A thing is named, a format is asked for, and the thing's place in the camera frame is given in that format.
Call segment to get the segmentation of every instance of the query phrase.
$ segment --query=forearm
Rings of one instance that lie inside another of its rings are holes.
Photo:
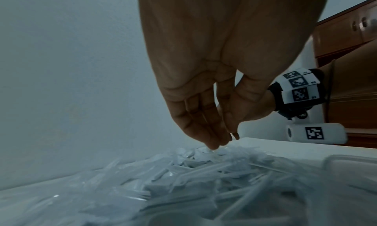
[[[320,68],[328,89],[331,64]],[[331,98],[377,90],[377,40],[337,59],[334,65]]]

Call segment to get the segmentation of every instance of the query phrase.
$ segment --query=cabinet door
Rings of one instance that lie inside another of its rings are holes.
[[[365,42],[377,39],[377,1],[360,8],[359,26]]]
[[[358,11],[351,11],[317,26],[313,33],[315,55],[325,55],[362,44]]]

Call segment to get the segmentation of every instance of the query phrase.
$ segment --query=white cylinder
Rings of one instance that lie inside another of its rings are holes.
[[[348,141],[346,130],[339,123],[290,124],[286,133],[294,142],[344,144]]]

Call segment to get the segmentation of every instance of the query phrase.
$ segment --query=wooden furniture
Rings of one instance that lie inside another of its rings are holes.
[[[377,0],[367,0],[322,20],[313,32],[318,67],[374,39],[377,39]],[[332,99],[329,109],[324,111],[329,122],[341,123],[346,128],[349,138],[346,145],[377,148],[377,89]]]

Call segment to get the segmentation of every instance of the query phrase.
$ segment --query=drawer handle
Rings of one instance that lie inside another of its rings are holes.
[[[361,23],[362,23],[362,26],[363,26],[364,28],[368,26],[368,22],[366,21],[366,17],[363,17],[363,18],[361,19]]]
[[[353,31],[357,31],[356,21],[352,22],[352,29]]]

